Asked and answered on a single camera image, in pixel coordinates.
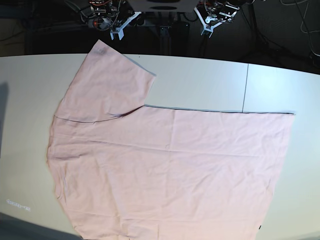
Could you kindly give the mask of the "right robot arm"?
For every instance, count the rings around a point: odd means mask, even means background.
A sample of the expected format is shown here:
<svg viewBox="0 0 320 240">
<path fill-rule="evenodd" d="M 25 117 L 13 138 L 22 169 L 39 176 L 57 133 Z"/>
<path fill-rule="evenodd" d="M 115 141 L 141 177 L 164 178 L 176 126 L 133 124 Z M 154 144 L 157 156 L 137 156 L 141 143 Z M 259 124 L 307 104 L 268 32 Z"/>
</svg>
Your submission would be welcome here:
<svg viewBox="0 0 320 240">
<path fill-rule="evenodd" d="M 125 0 L 89 0 L 77 13 L 90 29 L 107 31 L 114 29 L 120 20 L 120 11 Z"/>
</svg>

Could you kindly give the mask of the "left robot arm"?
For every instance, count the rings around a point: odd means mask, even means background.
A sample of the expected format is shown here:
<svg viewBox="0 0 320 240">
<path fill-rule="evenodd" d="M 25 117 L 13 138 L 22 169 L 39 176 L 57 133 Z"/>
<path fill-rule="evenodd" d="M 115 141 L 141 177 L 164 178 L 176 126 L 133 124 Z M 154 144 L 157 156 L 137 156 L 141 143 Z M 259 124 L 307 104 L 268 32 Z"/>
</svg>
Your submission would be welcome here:
<svg viewBox="0 0 320 240">
<path fill-rule="evenodd" d="M 196 8 L 204 22 L 213 26 L 217 23 L 231 23 L 243 5 L 254 0 L 200 0 Z"/>
</svg>

